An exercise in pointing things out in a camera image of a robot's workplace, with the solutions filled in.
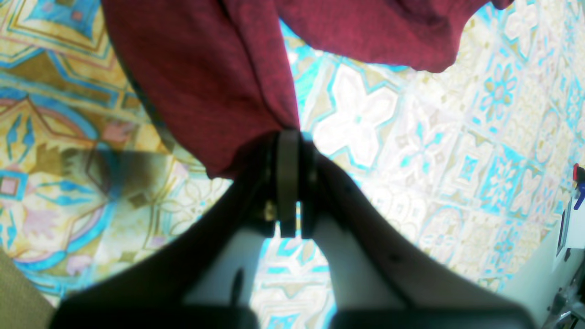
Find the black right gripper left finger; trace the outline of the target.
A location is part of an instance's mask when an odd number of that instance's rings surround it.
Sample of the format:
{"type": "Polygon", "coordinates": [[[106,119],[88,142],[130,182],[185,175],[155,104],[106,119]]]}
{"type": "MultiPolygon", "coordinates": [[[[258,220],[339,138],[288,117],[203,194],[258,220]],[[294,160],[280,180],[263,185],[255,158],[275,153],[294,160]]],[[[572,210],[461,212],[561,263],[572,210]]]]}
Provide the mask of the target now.
{"type": "Polygon", "coordinates": [[[256,329],[247,306],[266,238],[296,234],[300,133],[259,146],[252,165],[176,240],[67,298],[51,329],[256,329]]]}

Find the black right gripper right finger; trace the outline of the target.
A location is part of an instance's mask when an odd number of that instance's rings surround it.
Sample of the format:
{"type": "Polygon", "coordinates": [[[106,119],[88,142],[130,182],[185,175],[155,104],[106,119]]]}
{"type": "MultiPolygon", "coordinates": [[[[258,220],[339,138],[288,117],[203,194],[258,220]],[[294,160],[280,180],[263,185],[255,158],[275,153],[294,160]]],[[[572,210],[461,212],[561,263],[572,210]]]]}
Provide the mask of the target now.
{"type": "Polygon", "coordinates": [[[533,329],[516,302],[455,274],[382,218],[339,166],[301,143],[303,237],[330,267],[330,329],[533,329]]]}

